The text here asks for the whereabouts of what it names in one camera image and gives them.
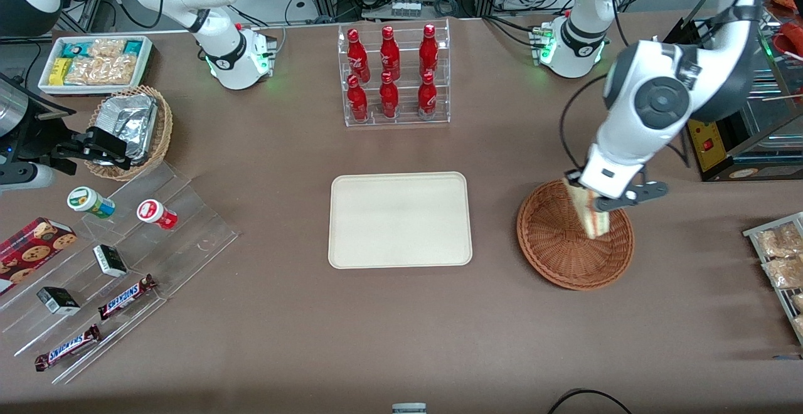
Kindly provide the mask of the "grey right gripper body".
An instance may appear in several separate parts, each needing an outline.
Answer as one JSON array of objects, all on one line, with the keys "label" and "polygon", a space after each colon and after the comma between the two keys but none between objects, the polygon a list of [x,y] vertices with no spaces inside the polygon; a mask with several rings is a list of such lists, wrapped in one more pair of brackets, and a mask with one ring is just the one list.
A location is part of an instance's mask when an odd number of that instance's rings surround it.
[{"label": "grey right gripper body", "polygon": [[14,82],[1,80],[1,129],[0,136],[11,134],[28,113],[29,97]]}]

